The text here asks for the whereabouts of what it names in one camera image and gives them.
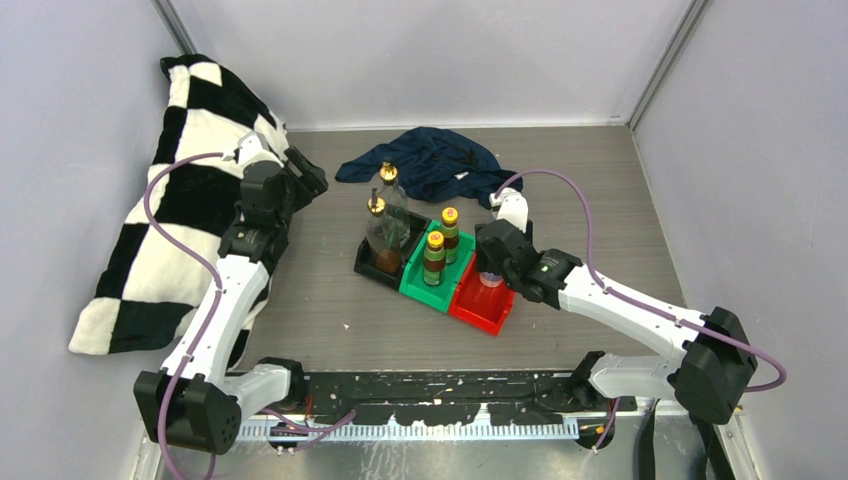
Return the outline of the spice jar plain lid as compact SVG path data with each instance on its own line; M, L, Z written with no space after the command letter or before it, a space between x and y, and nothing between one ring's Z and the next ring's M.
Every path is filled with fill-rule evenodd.
M497 288L503 284L503 277L491 272L480 272L479 280L487 288Z

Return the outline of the sauce bottle yellow cap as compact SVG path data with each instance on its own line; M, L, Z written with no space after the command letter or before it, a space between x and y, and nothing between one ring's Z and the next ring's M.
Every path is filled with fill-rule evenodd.
M422 278L428 286L438 286L443 282L446 252L444 235L439 230L433 230L427 236L422 265Z
M445 260L447 264L456 261L459 245L459 212L454 207L446 207L441 214L441 231L444 237Z

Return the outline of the brown oil cruet gold spout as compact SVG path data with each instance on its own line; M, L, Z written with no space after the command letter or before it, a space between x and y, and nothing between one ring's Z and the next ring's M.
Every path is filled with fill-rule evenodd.
M366 237L375 256L375 266L383 273L394 275L402 263L398 225L390 213L390 205L377 194L376 187L372 188L367 209L370 218Z

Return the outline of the clear glass cruet gold spout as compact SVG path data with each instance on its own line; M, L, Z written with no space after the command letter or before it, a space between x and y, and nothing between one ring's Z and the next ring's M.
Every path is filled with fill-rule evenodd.
M399 245L403 248L410 239L411 227L407 195L398 182L399 170L389 161L384 161L379 170L379 176L383 184L379 196L385 200L387 213L395 220Z

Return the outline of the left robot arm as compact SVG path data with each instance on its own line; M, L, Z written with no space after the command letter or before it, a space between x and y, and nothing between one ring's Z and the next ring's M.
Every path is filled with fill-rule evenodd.
M325 172L295 147L283 159L259 150L244 167L236 216L211 263L171 236L143 196L149 225L212 276L191 324L158 372L143 371L134 396L149 437L162 451L181 447L212 455L234 444L244 419L265 407L298 412L307 398L301 363L266 358L228 378L231 351L244 320L286 250L293 215L326 192Z

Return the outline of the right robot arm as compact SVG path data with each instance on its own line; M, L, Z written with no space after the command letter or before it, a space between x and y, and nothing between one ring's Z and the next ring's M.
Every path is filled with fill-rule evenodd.
M619 397L674 400L697 420L729 422L758 363L738 317L671 305L603 276L558 249L538 251L506 220L475 227L478 269L524 299L598 321L640 342L649 356L588 352L566 382L584 410Z

